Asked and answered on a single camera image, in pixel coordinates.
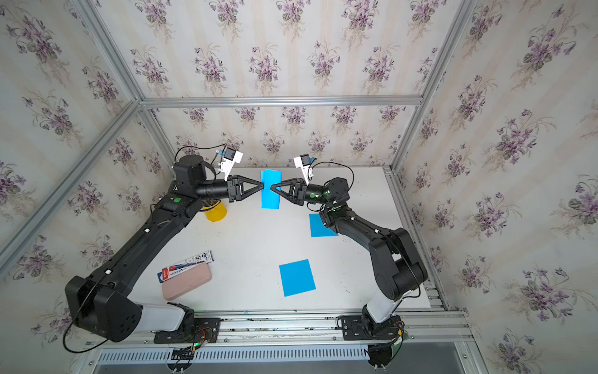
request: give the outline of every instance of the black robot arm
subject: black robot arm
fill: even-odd
[[[182,157],[173,167],[176,180],[133,237],[88,277],[75,276],[67,283],[66,300],[76,326],[113,342],[123,340],[142,313],[142,307],[127,296],[166,243],[203,210],[206,201],[243,200],[264,188],[263,183],[240,175],[206,181],[207,165],[198,155]],[[244,190],[244,183],[255,187]]]
[[[375,225],[347,206],[349,186],[346,179],[334,178],[320,186],[307,185],[304,180],[294,178],[273,184],[271,190],[297,205],[321,203],[319,214],[324,226],[350,237],[370,252],[376,284],[388,299],[399,300],[428,278],[406,230],[389,230]],[[401,258],[393,260],[393,253],[400,254]]]

